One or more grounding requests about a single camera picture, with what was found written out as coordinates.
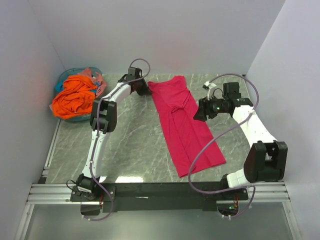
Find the red t shirt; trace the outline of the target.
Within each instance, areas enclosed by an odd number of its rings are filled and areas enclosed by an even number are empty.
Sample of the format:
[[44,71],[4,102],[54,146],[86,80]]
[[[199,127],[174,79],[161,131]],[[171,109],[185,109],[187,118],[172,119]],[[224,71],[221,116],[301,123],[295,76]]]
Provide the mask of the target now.
[[198,105],[187,88],[184,76],[165,82],[148,82],[158,112],[163,135],[179,177],[194,174],[226,163],[217,143],[211,144],[198,158],[198,153],[214,137],[205,122],[195,120]]

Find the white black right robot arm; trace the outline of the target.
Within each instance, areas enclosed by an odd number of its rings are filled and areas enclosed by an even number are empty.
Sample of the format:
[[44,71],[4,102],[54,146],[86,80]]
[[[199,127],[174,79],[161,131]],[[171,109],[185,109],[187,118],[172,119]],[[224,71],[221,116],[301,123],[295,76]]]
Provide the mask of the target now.
[[247,97],[242,97],[237,82],[223,84],[222,97],[215,96],[217,86],[206,82],[203,86],[207,96],[198,101],[195,120],[205,122],[220,113],[228,113],[240,125],[250,150],[243,167],[222,178],[219,193],[230,200],[237,194],[237,187],[259,182],[277,182],[282,180],[288,154],[284,141],[277,141],[259,119],[254,105]]

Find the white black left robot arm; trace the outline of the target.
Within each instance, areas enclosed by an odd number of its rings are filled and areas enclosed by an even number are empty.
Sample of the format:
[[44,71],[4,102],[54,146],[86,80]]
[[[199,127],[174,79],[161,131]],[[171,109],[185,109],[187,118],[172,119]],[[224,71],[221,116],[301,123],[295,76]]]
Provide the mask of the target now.
[[90,116],[91,144],[82,172],[74,182],[72,197],[94,201],[104,194],[99,183],[103,154],[107,141],[117,126],[118,105],[133,92],[137,92],[139,96],[151,94],[143,71],[130,66],[107,95],[94,100]]

